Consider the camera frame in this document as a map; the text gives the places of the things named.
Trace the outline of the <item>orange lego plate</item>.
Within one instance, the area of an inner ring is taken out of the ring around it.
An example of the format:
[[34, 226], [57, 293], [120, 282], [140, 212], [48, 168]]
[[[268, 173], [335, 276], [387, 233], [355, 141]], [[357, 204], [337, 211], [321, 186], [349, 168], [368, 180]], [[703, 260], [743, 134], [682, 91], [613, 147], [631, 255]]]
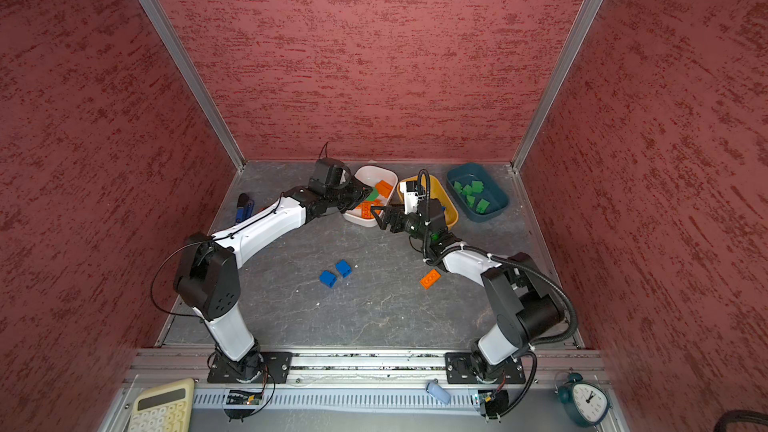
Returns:
[[385, 197], [385, 198], [388, 198], [388, 197], [391, 195], [391, 192], [392, 192], [392, 190], [393, 190], [393, 185], [392, 185], [392, 184], [390, 184], [390, 183], [389, 183], [389, 182], [387, 182], [387, 181], [381, 180], [381, 181], [379, 181], [379, 182], [378, 182], [378, 183], [375, 185], [375, 189], [377, 190], [377, 192], [378, 192], [378, 193], [379, 193], [381, 196], [383, 196], [383, 197]]

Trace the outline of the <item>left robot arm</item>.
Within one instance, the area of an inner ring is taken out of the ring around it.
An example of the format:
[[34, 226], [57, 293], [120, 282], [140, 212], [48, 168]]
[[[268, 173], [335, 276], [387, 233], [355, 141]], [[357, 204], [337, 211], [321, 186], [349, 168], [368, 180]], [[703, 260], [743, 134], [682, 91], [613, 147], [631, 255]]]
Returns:
[[260, 346], [239, 308], [241, 267], [283, 235], [325, 213], [355, 209], [372, 191], [342, 161], [321, 158], [307, 185], [282, 192], [272, 205], [240, 224], [187, 238], [173, 289], [213, 338], [214, 364], [234, 381], [264, 381], [267, 375]]

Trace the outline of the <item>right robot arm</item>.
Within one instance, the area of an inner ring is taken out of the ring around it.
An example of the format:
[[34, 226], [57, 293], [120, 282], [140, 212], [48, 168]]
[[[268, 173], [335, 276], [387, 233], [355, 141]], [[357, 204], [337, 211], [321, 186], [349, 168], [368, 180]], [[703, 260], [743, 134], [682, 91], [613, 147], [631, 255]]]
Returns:
[[483, 287], [495, 324], [471, 347], [470, 370], [478, 379], [496, 379], [505, 364], [575, 332], [571, 300], [530, 256], [504, 257], [459, 239], [437, 200], [418, 197], [413, 207], [373, 206], [371, 214], [380, 229], [420, 240], [422, 261], [429, 267]]

